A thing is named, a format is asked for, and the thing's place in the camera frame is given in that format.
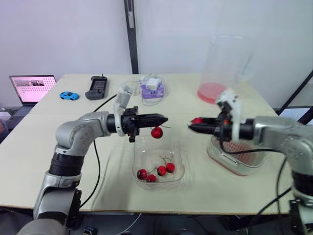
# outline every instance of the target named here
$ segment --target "red cherry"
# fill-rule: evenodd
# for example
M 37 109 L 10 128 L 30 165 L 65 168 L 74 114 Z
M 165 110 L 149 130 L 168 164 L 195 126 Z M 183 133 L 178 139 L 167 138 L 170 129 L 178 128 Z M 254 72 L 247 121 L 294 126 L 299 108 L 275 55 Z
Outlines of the red cherry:
M 145 169 L 141 169 L 141 170 L 137 171 L 137 178 L 140 180 L 147 179 L 147 171 Z
M 153 182 L 157 181 L 157 178 L 154 175 L 148 175 L 146 181 L 149 183 L 153 183 Z
M 153 138 L 160 139 L 163 136 L 163 131 L 160 127 L 155 127 L 151 131 L 151 135 Z
M 173 173 L 175 170 L 175 164 L 174 163 L 167 163 L 166 164 L 166 170 L 169 173 Z
M 201 117 L 196 117 L 191 121 L 192 124 L 203 123 L 203 119 Z
M 165 168 L 165 166 L 160 165 L 160 166 L 157 168 L 157 174 L 158 174 L 159 176 L 164 176 L 164 175 L 166 175 L 166 168 Z

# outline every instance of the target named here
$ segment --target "laptop keyboard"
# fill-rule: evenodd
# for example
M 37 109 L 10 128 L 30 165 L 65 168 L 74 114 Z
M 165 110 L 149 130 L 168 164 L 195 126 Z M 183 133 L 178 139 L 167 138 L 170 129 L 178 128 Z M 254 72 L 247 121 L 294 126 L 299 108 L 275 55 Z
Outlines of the laptop keyboard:
M 14 116 L 26 116 L 33 107 L 21 107 Z

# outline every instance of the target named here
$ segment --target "black cable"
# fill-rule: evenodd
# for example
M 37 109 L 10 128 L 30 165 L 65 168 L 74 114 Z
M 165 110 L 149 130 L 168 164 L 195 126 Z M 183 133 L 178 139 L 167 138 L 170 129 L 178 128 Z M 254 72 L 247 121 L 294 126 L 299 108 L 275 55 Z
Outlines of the black cable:
M 252 227 L 253 225 L 256 224 L 256 222 L 258 221 L 260 215 L 269 207 L 271 206 L 273 203 L 277 202 L 280 198 L 282 198 L 283 196 L 285 196 L 287 193 L 289 193 L 291 191 L 291 187 L 289 187 L 288 189 L 286 189 L 282 194 L 279 194 L 278 197 L 275 197 L 273 200 L 271 200 L 269 203 L 267 203 L 262 209 L 260 209 L 260 211 L 253 217 L 253 219 L 250 221 L 248 227 Z
M 280 169 L 279 169 L 279 172 L 278 172 L 278 175 L 277 175 L 277 180 L 276 180 L 276 197 L 278 197 L 279 195 L 279 180 L 280 180 L 280 176 L 281 176 L 281 173 L 284 169 L 284 166 L 286 164 L 286 161 L 287 161 L 287 158 L 285 157 L 282 165 L 280 166 Z M 282 225 L 282 215 L 281 215 L 281 212 L 280 212 L 280 204 L 279 204 L 279 199 L 277 200 L 277 211 L 278 211 L 278 224 L 279 224 L 279 229 L 280 229 L 280 232 L 282 235 L 284 235 L 284 228 L 283 228 L 283 225 Z
M 275 149 L 266 149 L 266 148 L 259 148 L 259 149 L 250 149 L 245 151 L 238 151 L 238 152 L 229 152 L 224 149 L 224 120 L 222 120 L 221 126 L 220 126 L 220 147 L 221 150 L 228 154 L 243 154 L 243 153 L 254 153 L 254 152 L 278 152 Z
M 106 103 L 108 103 L 110 100 L 112 100 L 113 98 L 115 98 L 117 96 L 117 94 L 111 96 L 109 99 L 107 99 L 105 102 L 103 102 L 103 104 L 101 104 L 98 108 L 96 108 L 94 110 L 94 112 L 97 112 L 103 105 L 105 105 Z M 89 197 L 80 205 L 79 208 L 82 208 L 84 206 L 84 204 L 87 203 L 87 201 L 89 201 L 91 199 L 91 197 L 93 196 L 94 192 L 96 191 L 99 181 L 100 181 L 100 174 L 101 174 L 101 166 L 100 166 L 100 159 L 99 159 L 99 154 L 98 154 L 98 150 L 97 150 L 97 146 L 96 146 L 96 141 L 93 141 L 93 146 L 94 146 L 94 151 L 96 152 L 96 157 L 97 157 L 97 161 L 98 161 L 98 178 L 97 178 L 97 182 L 96 185 L 93 188 L 93 191 L 91 192 L 91 194 L 89 195 Z
M 111 99 L 115 98 L 117 96 L 117 94 L 111 96 L 109 99 L 107 99 L 106 101 L 103 102 L 103 104 L 101 104 L 98 108 L 96 108 L 94 110 L 94 112 L 97 112 L 103 105 L 105 105 L 106 103 L 108 103 Z
M 91 194 L 89 195 L 89 197 L 80 205 L 79 208 L 82 208 L 84 206 L 84 204 L 87 203 L 87 201 L 89 201 L 89 199 L 93 196 L 94 192 L 96 191 L 99 181 L 100 181 L 100 159 L 99 159 L 99 155 L 98 155 L 98 150 L 97 150 L 97 146 L 96 146 L 96 140 L 93 141 L 93 146 L 94 146 L 94 151 L 96 152 L 96 156 L 97 156 L 97 161 L 98 161 L 98 179 L 97 179 L 97 183 L 93 188 L 93 191 L 91 192 Z

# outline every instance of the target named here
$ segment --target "beige table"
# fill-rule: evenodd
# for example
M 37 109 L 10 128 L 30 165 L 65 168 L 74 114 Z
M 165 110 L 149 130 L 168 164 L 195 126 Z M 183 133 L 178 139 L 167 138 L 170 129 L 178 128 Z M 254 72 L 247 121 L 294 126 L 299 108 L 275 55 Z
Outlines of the beige table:
M 65 75 L 52 91 L 36 105 L 32 112 L 13 130 L 0 145 L 0 179 L 3 188 L 0 204 L 3 206 L 31 208 L 36 200 L 44 172 L 48 170 L 56 144 L 55 132 L 62 123 L 75 120 L 95 109 L 103 101 L 89 101 L 84 91 L 90 85 L 91 75 Z M 275 197 L 275 181 L 283 156 L 269 154 L 269 162 L 254 174 L 236 176 L 220 167 L 205 153 L 208 136 L 187 129 L 194 117 L 216 117 L 219 109 L 197 98 L 199 82 L 197 74 L 162 75 L 170 86 L 170 95 L 159 105 L 147 107 L 133 97 L 129 107 L 139 106 L 139 112 L 158 112 L 167 115 L 167 125 L 178 126 L 179 138 L 186 142 L 183 163 L 186 168 L 181 185 L 177 189 L 149 191 L 140 188 L 132 174 L 133 144 L 127 137 L 117 134 L 97 139 L 101 161 L 101 181 L 96 194 L 83 207 L 88 211 L 123 212 L 179 212 L 206 214 L 256 213 Z M 108 76 L 109 95 L 117 91 L 119 84 L 137 80 L 139 75 Z M 81 95 L 77 101 L 60 100 L 58 94 L 73 91 Z M 237 90 L 245 117 L 275 115 L 274 111 L 255 92 L 243 83 Z M 112 111 L 108 103 L 102 110 Z M 82 180 L 78 188 L 83 191 L 82 200 L 91 193 L 97 178 L 97 162 L 93 147 L 85 157 Z M 291 185 L 290 170 L 284 170 L 281 191 Z M 288 194 L 281 200 L 282 211 L 289 209 Z M 276 213 L 276 207 L 266 212 Z

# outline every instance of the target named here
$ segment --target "black pole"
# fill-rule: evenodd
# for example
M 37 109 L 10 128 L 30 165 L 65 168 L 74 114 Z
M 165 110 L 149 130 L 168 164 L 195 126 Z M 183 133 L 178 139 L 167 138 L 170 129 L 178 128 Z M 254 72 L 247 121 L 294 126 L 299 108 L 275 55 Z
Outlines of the black pole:
M 136 41 L 136 25 L 134 14 L 134 0 L 124 0 L 125 16 L 127 24 L 129 53 L 131 56 L 131 64 L 133 74 L 139 74 L 137 41 Z
M 303 125 L 308 124 L 313 119 L 313 107 L 311 107 L 299 120 L 298 122 Z
M 298 89 L 290 96 L 290 98 L 281 107 L 281 109 L 276 111 L 276 113 L 278 115 L 280 115 L 288 107 L 288 105 L 290 105 L 290 103 L 293 101 L 293 99 L 300 93 L 300 91 L 305 87 L 305 85 L 310 81 L 310 79 L 312 77 L 313 77 L 313 70 L 310 72 L 310 74 L 307 76 L 307 78 L 301 83 L 301 85 L 298 87 Z

